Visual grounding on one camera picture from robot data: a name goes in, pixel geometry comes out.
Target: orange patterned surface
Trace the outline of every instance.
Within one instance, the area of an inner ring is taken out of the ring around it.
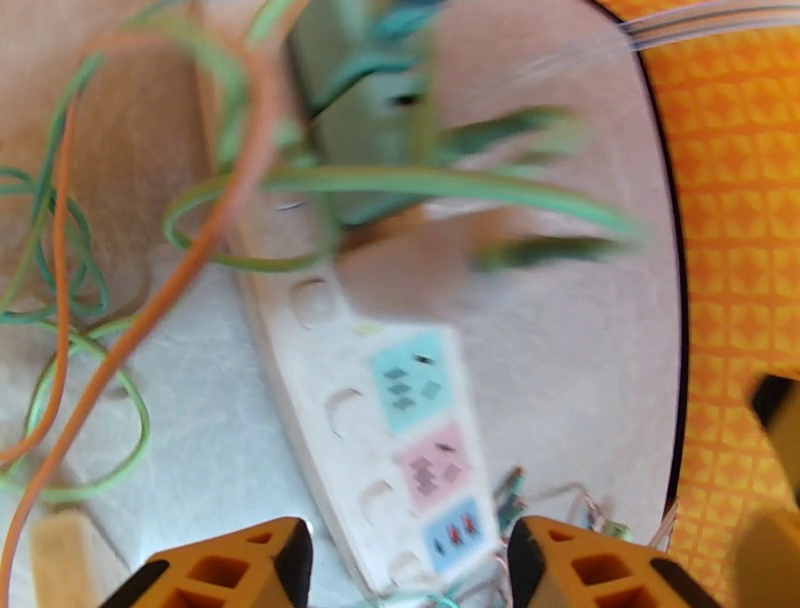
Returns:
[[[623,19],[690,2],[602,0]],[[671,552],[725,605],[735,529],[792,493],[751,414],[753,383],[800,361],[800,28],[644,54],[683,221],[689,407]]]

